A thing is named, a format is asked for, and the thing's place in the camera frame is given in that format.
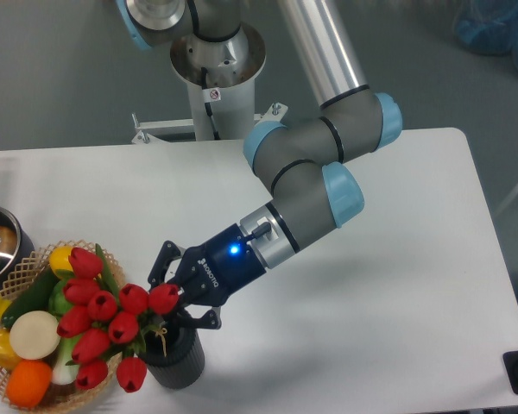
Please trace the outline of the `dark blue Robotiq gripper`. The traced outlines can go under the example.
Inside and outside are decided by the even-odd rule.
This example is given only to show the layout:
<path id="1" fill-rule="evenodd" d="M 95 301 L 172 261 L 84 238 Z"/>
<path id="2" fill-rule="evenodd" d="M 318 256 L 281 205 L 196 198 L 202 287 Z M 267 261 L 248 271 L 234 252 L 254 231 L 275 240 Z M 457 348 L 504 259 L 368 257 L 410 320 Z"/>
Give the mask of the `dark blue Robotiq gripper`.
<path id="1" fill-rule="evenodd" d="M 187 250 L 173 241 L 163 242 L 148 275 L 150 287 L 164 283 L 171 263 L 179 259 L 172 283 L 183 290 L 182 302 L 211 306 L 201 317 L 193 317 L 185 308 L 163 316 L 166 322 L 180 328 L 220 329 L 221 308 L 218 306 L 266 273 L 265 266 L 236 224 Z"/>

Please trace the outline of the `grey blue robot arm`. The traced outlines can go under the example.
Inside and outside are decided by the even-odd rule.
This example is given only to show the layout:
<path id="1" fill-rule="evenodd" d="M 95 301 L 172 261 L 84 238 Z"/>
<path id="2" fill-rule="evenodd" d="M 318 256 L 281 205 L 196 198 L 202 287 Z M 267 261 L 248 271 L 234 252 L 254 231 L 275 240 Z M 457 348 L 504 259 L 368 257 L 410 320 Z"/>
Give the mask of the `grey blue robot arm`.
<path id="1" fill-rule="evenodd" d="M 364 206 L 346 163 L 392 143 L 401 111 L 374 93 L 331 1 L 282 1 L 287 28 L 319 105 L 320 117 L 287 128 L 271 109 L 255 116 L 262 37 L 241 18 L 238 1 L 120 1 L 140 48 L 167 43 L 186 83 L 197 140 L 243 141 L 243 154 L 271 200 L 185 252 L 164 245 L 148 277 L 174 292 L 159 310 L 167 326 L 218 329 L 228 297 L 269 269 L 342 227 Z M 172 263 L 173 277 L 167 276 Z"/>

